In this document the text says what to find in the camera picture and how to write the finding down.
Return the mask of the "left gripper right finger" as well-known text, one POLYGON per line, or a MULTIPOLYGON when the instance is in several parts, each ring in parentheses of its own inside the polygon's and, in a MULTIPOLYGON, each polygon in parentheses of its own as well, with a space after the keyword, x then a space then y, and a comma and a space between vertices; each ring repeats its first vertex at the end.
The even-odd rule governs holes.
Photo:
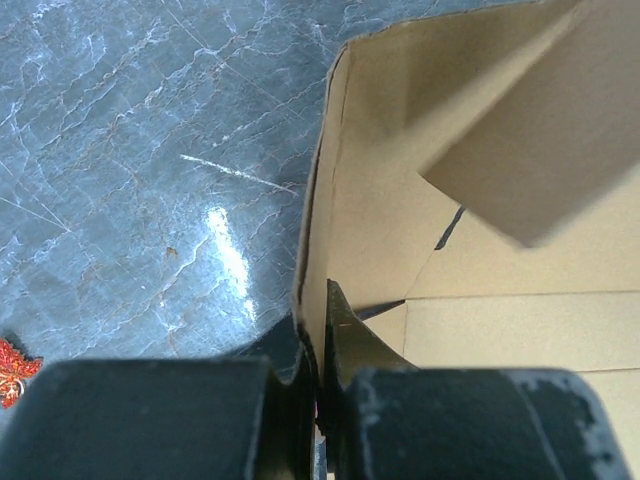
POLYGON ((318 424, 338 479, 628 479, 595 391, 562 369, 421 369, 326 283, 318 424))

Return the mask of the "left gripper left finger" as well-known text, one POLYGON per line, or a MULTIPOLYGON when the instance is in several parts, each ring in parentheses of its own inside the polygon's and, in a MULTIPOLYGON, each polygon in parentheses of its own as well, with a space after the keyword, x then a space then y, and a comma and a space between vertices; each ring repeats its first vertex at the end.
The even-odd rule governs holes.
POLYGON ((317 366, 272 330, 239 355, 46 367, 1 442, 5 479, 308 479, 317 366))

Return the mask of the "brown cardboard box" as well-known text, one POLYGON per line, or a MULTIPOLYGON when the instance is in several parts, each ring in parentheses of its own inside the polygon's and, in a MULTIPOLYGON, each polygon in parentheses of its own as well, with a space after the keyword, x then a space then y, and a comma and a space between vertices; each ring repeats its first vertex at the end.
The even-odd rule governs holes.
POLYGON ((395 302, 418 364, 639 366, 639 5, 401 22, 330 70, 295 316, 395 302))

